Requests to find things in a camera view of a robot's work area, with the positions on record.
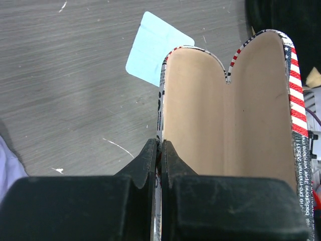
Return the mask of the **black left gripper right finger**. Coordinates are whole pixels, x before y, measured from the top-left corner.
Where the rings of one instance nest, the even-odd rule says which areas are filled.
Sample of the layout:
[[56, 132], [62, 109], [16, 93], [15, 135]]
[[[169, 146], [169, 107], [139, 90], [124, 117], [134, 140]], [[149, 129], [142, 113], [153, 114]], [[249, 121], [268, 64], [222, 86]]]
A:
[[307, 240], [297, 195], [271, 178], [202, 176], [162, 144], [162, 240]]

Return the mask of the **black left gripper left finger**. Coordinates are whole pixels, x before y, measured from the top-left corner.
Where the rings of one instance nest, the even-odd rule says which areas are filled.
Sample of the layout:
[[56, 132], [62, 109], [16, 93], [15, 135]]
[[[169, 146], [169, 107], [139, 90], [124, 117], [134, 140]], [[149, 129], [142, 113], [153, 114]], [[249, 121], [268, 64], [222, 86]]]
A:
[[156, 139], [113, 176], [27, 177], [1, 203], [1, 240], [151, 240]]

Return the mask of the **flag print glasses case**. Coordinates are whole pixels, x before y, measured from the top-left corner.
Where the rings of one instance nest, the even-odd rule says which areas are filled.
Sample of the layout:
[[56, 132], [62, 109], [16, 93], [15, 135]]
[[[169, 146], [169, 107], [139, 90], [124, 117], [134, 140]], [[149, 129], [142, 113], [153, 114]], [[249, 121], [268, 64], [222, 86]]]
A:
[[207, 50], [174, 48], [160, 73], [157, 152], [170, 141], [198, 175], [271, 178], [295, 192], [314, 240], [309, 139], [296, 49], [290, 37], [262, 30], [228, 69]]

